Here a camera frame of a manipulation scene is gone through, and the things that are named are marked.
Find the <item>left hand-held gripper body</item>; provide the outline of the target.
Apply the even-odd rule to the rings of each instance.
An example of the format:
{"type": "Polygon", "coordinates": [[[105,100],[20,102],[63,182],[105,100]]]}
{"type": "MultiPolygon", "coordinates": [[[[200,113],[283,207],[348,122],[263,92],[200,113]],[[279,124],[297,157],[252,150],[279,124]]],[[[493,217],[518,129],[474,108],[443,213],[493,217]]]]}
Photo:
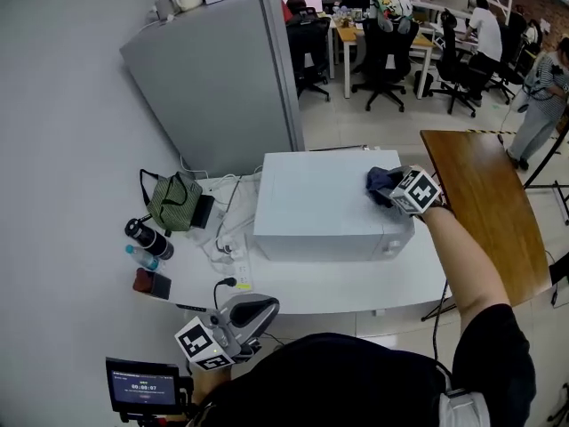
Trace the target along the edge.
{"type": "Polygon", "coordinates": [[[250,360],[280,310],[277,298],[240,294],[217,310],[192,318],[175,336],[188,362],[204,371],[250,360]]]}

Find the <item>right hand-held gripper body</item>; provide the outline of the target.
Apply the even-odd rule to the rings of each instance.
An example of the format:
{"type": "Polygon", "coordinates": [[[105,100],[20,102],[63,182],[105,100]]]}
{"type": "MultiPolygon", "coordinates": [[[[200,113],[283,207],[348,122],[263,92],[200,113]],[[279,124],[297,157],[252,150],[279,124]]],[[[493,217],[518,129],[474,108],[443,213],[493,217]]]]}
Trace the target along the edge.
{"type": "Polygon", "coordinates": [[[441,194],[438,184],[417,165],[392,169],[388,177],[395,183],[389,199],[406,214],[423,214],[441,194]]]}

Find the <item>dark blue cloth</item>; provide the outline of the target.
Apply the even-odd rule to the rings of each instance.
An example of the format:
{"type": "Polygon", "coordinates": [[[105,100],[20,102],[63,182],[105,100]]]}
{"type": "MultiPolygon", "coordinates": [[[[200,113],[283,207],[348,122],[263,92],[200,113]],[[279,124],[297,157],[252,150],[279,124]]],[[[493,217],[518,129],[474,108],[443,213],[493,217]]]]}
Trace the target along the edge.
{"type": "Polygon", "coordinates": [[[406,168],[400,166],[391,170],[374,166],[366,175],[365,188],[367,193],[378,204],[391,208],[394,206],[390,194],[404,179],[406,168]]]}

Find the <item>white microwave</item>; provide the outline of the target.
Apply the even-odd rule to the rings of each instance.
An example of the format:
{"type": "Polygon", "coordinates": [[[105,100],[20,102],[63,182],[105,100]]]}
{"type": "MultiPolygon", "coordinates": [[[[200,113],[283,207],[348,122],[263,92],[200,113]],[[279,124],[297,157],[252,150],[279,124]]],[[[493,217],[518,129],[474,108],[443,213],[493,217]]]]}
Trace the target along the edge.
{"type": "Polygon", "coordinates": [[[394,150],[337,149],[264,157],[253,235],[274,262],[392,259],[414,235],[413,218],[378,205],[374,167],[400,165],[394,150]]]}

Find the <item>person's right forearm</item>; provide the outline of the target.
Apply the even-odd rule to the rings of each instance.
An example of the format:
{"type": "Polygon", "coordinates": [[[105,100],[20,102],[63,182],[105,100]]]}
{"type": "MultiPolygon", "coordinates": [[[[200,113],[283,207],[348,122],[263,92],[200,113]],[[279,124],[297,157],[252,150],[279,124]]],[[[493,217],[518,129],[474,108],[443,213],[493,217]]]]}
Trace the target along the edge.
{"type": "Polygon", "coordinates": [[[509,304],[493,262],[450,211],[431,207],[422,215],[422,220],[429,229],[451,288],[462,328],[485,309],[509,304]]]}

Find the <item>grey shoulder bag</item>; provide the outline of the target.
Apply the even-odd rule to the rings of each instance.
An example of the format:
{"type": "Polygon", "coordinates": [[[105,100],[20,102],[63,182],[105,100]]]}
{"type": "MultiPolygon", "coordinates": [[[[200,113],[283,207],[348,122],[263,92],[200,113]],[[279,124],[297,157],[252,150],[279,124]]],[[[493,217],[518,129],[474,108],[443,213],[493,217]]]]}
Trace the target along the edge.
{"type": "Polygon", "coordinates": [[[491,427],[484,395],[465,390],[443,393],[438,405],[439,427],[491,427]]]}

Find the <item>person's left forearm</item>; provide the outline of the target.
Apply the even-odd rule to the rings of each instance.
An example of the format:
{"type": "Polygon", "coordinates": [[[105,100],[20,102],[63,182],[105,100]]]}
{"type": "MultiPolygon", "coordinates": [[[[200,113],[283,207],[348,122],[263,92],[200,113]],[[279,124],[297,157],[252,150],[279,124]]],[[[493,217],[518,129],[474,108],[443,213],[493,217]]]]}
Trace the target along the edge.
{"type": "Polygon", "coordinates": [[[214,390],[231,380],[232,366],[221,367],[205,371],[199,367],[193,367],[192,379],[194,389],[192,402],[199,405],[214,390]]]}

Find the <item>white power strip yellow label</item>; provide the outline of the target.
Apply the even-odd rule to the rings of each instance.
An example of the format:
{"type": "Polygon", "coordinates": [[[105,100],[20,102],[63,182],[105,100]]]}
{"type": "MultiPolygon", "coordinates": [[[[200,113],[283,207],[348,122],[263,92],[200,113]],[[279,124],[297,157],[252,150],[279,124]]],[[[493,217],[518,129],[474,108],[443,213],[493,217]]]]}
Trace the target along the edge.
{"type": "Polygon", "coordinates": [[[234,288],[239,291],[248,292],[253,289],[252,275],[249,260],[241,257],[231,263],[230,276],[236,280],[234,288]]]}

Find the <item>brown wooden table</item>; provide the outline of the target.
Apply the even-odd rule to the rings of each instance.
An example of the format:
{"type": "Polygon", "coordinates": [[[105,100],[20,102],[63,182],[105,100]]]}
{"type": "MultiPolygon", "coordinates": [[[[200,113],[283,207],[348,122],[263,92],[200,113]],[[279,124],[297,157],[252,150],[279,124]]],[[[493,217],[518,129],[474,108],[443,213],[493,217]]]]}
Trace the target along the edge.
{"type": "Polygon", "coordinates": [[[510,303],[550,289],[538,222],[498,138],[437,130],[423,130],[421,138],[448,205],[494,263],[510,303]]]}

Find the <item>small black box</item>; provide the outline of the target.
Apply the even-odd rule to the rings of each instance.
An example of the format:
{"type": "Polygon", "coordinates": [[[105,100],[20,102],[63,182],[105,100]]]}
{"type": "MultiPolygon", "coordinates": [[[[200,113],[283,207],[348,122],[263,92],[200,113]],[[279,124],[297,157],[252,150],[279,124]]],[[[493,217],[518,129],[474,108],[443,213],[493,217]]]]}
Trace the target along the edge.
{"type": "Polygon", "coordinates": [[[168,277],[156,272],[149,272],[149,277],[151,281],[149,294],[155,298],[168,301],[172,281],[168,277]]]}

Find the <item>white power strip with chargers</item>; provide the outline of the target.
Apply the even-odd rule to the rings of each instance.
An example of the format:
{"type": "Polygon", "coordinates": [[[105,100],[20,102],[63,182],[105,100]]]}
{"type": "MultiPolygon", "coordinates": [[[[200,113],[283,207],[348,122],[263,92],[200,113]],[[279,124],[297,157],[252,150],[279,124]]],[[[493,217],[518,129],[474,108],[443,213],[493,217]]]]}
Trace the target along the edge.
{"type": "Polygon", "coordinates": [[[216,239],[217,250],[234,260],[244,258],[247,253],[246,238],[244,233],[226,234],[216,239]]]}

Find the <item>dark red pouch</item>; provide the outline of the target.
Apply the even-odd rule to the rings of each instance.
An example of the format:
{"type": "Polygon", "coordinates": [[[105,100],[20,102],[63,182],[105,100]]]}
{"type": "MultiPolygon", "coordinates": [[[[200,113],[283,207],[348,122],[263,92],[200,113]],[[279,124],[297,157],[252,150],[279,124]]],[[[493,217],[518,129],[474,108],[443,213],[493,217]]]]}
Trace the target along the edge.
{"type": "Polygon", "coordinates": [[[135,272],[132,289],[143,294],[150,294],[153,288],[154,273],[143,268],[138,268],[135,272]]]}

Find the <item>black field monitor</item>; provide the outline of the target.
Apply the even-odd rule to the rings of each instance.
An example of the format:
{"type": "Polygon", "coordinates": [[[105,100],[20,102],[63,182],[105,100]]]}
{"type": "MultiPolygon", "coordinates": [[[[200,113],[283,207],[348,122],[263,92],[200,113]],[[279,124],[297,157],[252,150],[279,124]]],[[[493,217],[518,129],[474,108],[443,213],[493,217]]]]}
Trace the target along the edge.
{"type": "Polygon", "coordinates": [[[106,358],[110,403],[121,415],[180,415],[194,382],[177,366],[106,358]]]}

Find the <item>clear water bottle blue cap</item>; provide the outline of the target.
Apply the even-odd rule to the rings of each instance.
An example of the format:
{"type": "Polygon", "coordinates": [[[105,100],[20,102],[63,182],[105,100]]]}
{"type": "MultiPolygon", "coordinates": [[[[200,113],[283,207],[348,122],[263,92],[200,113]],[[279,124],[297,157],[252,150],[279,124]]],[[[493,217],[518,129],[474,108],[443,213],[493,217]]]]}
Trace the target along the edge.
{"type": "Polygon", "coordinates": [[[125,251],[146,270],[159,272],[163,268],[162,261],[142,247],[127,245],[125,251]]]}

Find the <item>white flat pad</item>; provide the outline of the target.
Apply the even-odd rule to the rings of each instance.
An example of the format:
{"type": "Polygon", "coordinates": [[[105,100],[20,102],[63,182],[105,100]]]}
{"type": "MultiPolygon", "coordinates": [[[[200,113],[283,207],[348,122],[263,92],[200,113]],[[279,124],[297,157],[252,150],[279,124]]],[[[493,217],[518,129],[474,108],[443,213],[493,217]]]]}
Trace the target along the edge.
{"type": "Polygon", "coordinates": [[[226,213],[214,205],[203,227],[191,227],[185,237],[193,240],[198,246],[204,245],[218,235],[226,213]]]}

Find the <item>black thermos bottle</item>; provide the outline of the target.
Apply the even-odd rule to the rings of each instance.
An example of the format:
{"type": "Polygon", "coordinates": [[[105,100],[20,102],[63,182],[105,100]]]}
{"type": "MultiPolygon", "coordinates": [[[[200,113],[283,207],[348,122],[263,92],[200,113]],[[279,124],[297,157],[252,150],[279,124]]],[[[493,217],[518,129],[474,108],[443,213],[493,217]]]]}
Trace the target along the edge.
{"type": "Polygon", "coordinates": [[[158,231],[147,226],[141,219],[131,219],[124,227],[125,235],[136,241],[141,248],[155,257],[167,261],[173,257],[172,243],[158,231]]]}

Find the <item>black power adapter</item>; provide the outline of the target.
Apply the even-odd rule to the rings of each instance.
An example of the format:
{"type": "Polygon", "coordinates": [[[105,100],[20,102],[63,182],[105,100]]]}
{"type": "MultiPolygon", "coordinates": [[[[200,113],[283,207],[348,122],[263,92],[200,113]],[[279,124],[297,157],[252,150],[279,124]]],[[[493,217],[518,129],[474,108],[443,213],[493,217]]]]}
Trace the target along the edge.
{"type": "Polygon", "coordinates": [[[206,227],[214,202],[213,196],[201,195],[199,197],[190,222],[192,228],[204,229],[206,227]]]}

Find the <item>person's black shirt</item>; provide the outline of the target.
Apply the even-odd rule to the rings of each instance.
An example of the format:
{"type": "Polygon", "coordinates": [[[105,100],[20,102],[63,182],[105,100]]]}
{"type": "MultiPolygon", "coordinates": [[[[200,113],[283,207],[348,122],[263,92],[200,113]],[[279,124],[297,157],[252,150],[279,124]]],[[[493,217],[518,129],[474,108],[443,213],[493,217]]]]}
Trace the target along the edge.
{"type": "Polygon", "coordinates": [[[344,334],[286,344],[213,390],[197,427],[438,427],[449,390],[483,396],[491,427],[524,427],[536,394],[530,345],[497,304],[467,325],[451,368],[344,334]]]}

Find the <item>black tripod stand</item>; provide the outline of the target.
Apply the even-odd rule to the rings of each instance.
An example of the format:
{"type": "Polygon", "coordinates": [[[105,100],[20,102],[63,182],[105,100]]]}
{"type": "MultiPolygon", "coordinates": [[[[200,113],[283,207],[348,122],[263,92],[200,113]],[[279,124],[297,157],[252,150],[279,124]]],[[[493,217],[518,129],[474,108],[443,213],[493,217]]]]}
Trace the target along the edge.
{"type": "Polygon", "coordinates": [[[564,214],[564,224],[565,226],[569,227],[569,184],[562,184],[557,180],[554,180],[552,183],[549,184],[538,184],[534,181],[539,177],[543,169],[549,163],[549,161],[553,158],[553,156],[557,153],[560,149],[562,142],[564,141],[565,137],[569,133],[569,124],[566,124],[561,133],[559,134],[556,142],[553,144],[545,158],[540,162],[534,172],[530,175],[529,179],[524,183],[523,188],[524,190],[528,189],[550,189],[553,191],[554,194],[557,195],[558,199],[560,200],[560,209],[564,214]]]}

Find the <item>green striped bag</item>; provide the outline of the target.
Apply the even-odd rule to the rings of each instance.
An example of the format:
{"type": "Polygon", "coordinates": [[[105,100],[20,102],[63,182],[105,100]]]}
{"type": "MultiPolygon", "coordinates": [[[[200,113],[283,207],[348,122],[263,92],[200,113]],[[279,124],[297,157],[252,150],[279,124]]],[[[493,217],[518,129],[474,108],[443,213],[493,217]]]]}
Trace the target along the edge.
{"type": "Polygon", "coordinates": [[[163,177],[140,169],[139,180],[144,204],[156,224],[165,231],[188,231],[202,187],[182,172],[163,177]],[[151,196],[144,186],[144,176],[156,181],[151,196]]]}

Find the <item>black office chair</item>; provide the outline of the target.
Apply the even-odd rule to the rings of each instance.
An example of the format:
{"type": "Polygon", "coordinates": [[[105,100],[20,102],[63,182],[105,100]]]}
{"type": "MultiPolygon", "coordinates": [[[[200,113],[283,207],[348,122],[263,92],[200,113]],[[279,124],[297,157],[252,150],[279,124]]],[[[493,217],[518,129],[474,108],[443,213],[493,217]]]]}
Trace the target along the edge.
{"type": "Polygon", "coordinates": [[[518,12],[513,12],[509,16],[507,24],[501,24],[502,54],[499,65],[491,77],[486,91],[498,90],[505,99],[507,105],[510,99],[515,97],[515,93],[510,91],[508,85],[521,85],[524,79],[516,72],[517,52],[522,42],[522,35],[525,32],[527,23],[525,18],[518,12]]]}
{"type": "Polygon", "coordinates": [[[448,95],[451,97],[447,113],[453,113],[454,103],[461,102],[470,110],[470,116],[477,115],[475,108],[469,101],[468,89],[479,79],[482,78],[483,72],[479,69],[472,68],[467,62],[461,59],[464,50],[456,46],[455,29],[457,27],[457,19],[445,9],[441,14],[441,23],[444,35],[444,46],[442,57],[437,61],[437,73],[441,82],[438,89],[429,89],[428,96],[434,94],[448,95]]]}
{"type": "Polygon", "coordinates": [[[310,90],[324,95],[325,100],[330,101],[330,94],[318,86],[320,83],[328,84],[329,27],[330,20],[320,18],[311,7],[299,10],[286,24],[298,97],[305,90],[310,90]]]}
{"type": "Polygon", "coordinates": [[[405,111],[405,104],[395,95],[395,91],[406,94],[402,85],[411,71],[409,52],[415,37],[419,33],[419,24],[409,22],[406,33],[399,31],[399,24],[393,24],[393,30],[386,32],[380,28],[377,20],[366,20],[363,23],[365,56],[356,65],[353,72],[360,73],[363,83],[353,84],[351,92],[359,90],[371,91],[372,95],[365,104],[365,110],[370,111],[372,103],[379,95],[388,96],[398,105],[400,112],[405,111]]]}

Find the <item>wooden office desk white legs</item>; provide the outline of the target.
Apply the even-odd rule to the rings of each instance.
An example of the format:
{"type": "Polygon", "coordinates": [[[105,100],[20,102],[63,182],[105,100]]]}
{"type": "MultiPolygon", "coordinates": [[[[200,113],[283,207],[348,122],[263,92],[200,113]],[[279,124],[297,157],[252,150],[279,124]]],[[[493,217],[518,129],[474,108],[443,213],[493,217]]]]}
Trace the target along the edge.
{"type": "MultiPolygon", "coordinates": [[[[345,99],[350,98],[351,94],[351,84],[350,84],[350,56],[349,47],[357,45],[357,39],[364,35],[364,31],[357,29],[356,27],[347,28],[336,28],[339,39],[343,44],[343,61],[344,61],[344,82],[343,82],[343,95],[345,99]]],[[[412,47],[410,48],[409,55],[413,56],[423,56],[423,63],[421,69],[421,77],[418,86],[418,91],[416,93],[416,98],[421,100],[423,98],[427,74],[429,72],[429,67],[431,66],[431,61],[433,60],[433,51],[435,44],[432,40],[428,40],[425,35],[419,31],[417,36],[414,38],[412,47]]]]}

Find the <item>colourful clothing on chair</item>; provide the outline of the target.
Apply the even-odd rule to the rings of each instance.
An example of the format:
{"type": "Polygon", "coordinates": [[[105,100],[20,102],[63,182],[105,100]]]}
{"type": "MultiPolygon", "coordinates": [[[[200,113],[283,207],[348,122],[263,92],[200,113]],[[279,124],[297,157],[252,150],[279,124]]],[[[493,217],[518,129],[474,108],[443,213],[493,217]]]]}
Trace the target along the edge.
{"type": "Polygon", "coordinates": [[[405,35],[413,21],[413,6],[410,0],[370,0],[369,16],[380,30],[405,35]]]}

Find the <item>grey refrigerator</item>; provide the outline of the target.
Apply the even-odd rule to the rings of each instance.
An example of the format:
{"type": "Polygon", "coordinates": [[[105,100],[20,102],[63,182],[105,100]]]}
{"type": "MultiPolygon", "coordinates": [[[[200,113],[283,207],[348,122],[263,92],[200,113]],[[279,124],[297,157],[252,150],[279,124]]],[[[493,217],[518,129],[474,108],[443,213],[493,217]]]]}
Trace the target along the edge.
{"type": "Polygon", "coordinates": [[[305,149],[282,0],[203,5],[120,53],[188,169],[248,174],[305,149]]]}

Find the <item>black monitor mount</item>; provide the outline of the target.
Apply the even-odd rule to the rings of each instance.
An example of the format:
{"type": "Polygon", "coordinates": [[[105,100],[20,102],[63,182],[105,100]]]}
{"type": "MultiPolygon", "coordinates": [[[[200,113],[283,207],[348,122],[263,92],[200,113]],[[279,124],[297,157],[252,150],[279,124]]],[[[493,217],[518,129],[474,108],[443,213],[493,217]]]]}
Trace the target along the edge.
{"type": "Polygon", "coordinates": [[[188,427],[190,420],[196,415],[196,408],[159,408],[157,412],[121,410],[118,413],[122,423],[136,423],[138,427],[188,427]]]}

